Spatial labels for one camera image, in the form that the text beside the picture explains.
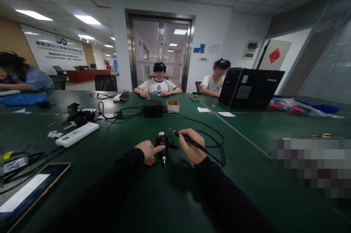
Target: hand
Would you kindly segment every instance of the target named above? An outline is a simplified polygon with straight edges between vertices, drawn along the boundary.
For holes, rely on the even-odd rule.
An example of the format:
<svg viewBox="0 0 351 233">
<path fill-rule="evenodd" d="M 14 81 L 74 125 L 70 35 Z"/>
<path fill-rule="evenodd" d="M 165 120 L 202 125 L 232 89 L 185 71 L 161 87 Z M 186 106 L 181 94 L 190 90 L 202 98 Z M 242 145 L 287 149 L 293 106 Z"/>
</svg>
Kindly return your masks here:
<svg viewBox="0 0 351 233">
<path fill-rule="evenodd" d="M 149 94 L 147 93 L 147 91 L 141 91 L 140 92 L 140 96 L 143 98 L 150 98 Z"/>
<path fill-rule="evenodd" d="M 154 147 L 151 141 L 143 141 L 134 148 L 142 150 L 145 156 L 144 164 L 152 166 L 155 162 L 154 154 L 163 151 L 166 147 L 164 145 Z"/>
<path fill-rule="evenodd" d="M 161 93 L 161 96 L 169 96 L 169 95 L 171 95 L 172 93 L 170 92 L 170 91 L 163 91 L 162 93 Z"/>
<path fill-rule="evenodd" d="M 201 163 L 206 158 L 206 153 L 193 145 L 188 145 L 182 134 L 187 134 L 190 138 L 192 138 L 195 142 L 201 144 L 203 147 L 205 147 L 205 139 L 193 129 L 180 130 L 178 133 L 179 142 L 184 150 L 186 157 L 193 165 Z"/>
</svg>

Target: black sleeve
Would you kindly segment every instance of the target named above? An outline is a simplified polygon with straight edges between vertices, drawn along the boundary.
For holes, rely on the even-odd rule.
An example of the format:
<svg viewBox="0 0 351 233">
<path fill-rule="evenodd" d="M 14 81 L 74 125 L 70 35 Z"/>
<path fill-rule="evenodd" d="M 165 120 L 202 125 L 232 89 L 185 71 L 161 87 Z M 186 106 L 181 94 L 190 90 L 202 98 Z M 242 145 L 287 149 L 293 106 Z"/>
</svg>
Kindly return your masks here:
<svg viewBox="0 0 351 233">
<path fill-rule="evenodd" d="M 138 166 L 144 163 L 144 157 L 143 151 L 139 148 L 134 148 L 123 155 L 110 170 L 68 205 L 42 232 L 75 230 L 76 232 L 98 230 L 96 232 L 99 232 L 107 217 L 110 214 L 116 214 L 126 194 L 126 192 L 123 193 L 123 185 Z"/>
<path fill-rule="evenodd" d="M 200 192 L 223 232 L 278 232 L 209 157 L 195 165 L 195 171 Z"/>
</svg>

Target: green table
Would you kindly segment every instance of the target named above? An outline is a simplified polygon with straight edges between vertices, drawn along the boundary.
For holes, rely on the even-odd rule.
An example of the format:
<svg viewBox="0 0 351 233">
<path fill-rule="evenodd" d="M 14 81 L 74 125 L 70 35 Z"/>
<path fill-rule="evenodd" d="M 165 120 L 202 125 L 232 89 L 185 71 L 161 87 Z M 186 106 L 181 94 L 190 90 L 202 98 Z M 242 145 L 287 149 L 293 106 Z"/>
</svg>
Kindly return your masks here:
<svg viewBox="0 0 351 233">
<path fill-rule="evenodd" d="M 54 91 L 47 93 L 50 103 L 56 105 L 49 109 L 37 106 L 5 107 L 0 105 L 0 135 L 5 152 L 22 150 L 27 144 L 40 145 L 39 149 L 30 147 L 28 152 L 40 150 L 49 152 L 56 148 L 54 139 L 47 138 L 49 131 L 65 133 L 60 126 L 67 115 L 66 107 L 79 103 L 79 108 L 97 108 L 99 100 L 89 97 L 87 91 Z M 113 92 L 100 92 L 109 95 Z M 127 102 L 103 100 L 105 113 L 113 113 L 121 108 L 141 106 L 145 99 L 134 93 Z M 300 137 L 311 134 L 332 133 L 350 138 L 344 132 L 350 130 L 348 119 L 322 119 L 302 117 L 281 112 L 225 109 L 236 117 L 226 118 L 209 113 L 199 113 L 197 107 L 217 105 L 217 99 L 199 95 L 201 102 L 193 102 L 189 94 L 176 94 L 171 97 L 157 97 L 153 100 L 177 99 L 180 113 L 189 118 L 206 123 L 219 130 L 225 137 L 224 149 L 227 165 L 223 172 L 241 188 L 249 198 L 283 232 L 345 232 L 350 228 L 350 218 L 343 210 L 331 208 L 328 199 L 319 199 L 314 191 L 305 188 L 299 180 L 283 176 L 271 167 L 269 143 L 279 137 Z M 10 112 L 26 108 L 30 115 Z M 220 141 L 220 136 L 211 129 L 189 121 L 179 115 L 167 113 L 161 118 L 144 118 L 143 114 L 130 119 L 110 123 L 98 120 L 99 130 L 66 149 L 52 162 L 71 162 L 72 168 L 53 190 L 30 212 L 15 232 L 35 232 L 54 218 L 71 203 L 83 190 L 106 172 L 123 153 L 143 140 L 155 141 L 157 133 L 167 127 L 179 130 L 193 128 L 208 132 Z M 213 142 L 205 137 L 206 144 Z M 218 148 L 211 149 L 216 157 L 221 157 Z M 216 232 L 218 227 L 211 212 L 201 198 L 195 182 L 192 167 L 182 149 L 169 150 L 166 171 L 160 159 L 145 172 L 138 174 L 132 190 L 126 197 L 120 218 L 112 218 L 107 223 L 111 231 L 120 232 Z M 4 194 L 4 202 L 14 192 Z M 155 217 L 165 217 L 154 223 Z"/>
</svg>

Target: smartphone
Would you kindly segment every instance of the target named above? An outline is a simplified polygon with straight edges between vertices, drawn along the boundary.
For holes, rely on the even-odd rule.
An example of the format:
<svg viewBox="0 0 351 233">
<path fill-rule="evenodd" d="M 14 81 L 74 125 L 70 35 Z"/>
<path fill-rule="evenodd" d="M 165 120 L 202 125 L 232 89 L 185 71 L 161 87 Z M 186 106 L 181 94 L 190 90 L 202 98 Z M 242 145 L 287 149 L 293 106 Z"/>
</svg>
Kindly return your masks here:
<svg viewBox="0 0 351 233">
<path fill-rule="evenodd" d="M 48 164 L 0 206 L 0 232 L 10 232 L 71 167 Z"/>
<path fill-rule="evenodd" d="M 189 98 L 192 99 L 193 102 L 199 102 L 200 101 L 199 98 L 196 97 L 195 95 L 189 96 Z"/>
<path fill-rule="evenodd" d="M 129 95 L 126 94 L 126 93 L 122 93 L 121 96 L 120 96 L 120 99 L 121 100 L 128 100 L 129 99 Z"/>
</svg>

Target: reception desk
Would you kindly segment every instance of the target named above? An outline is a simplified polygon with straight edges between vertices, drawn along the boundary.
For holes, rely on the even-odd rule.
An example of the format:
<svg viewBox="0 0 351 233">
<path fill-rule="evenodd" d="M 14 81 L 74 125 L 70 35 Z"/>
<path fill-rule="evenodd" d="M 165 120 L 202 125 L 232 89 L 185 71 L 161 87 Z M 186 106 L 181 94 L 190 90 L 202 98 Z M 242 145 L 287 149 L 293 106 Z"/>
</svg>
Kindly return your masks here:
<svg viewBox="0 0 351 233">
<path fill-rule="evenodd" d="M 96 75 L 111 75 L 110 70 L 67 70 L 67 77 L 72 83 L 95 80 Z"/>
</svg>

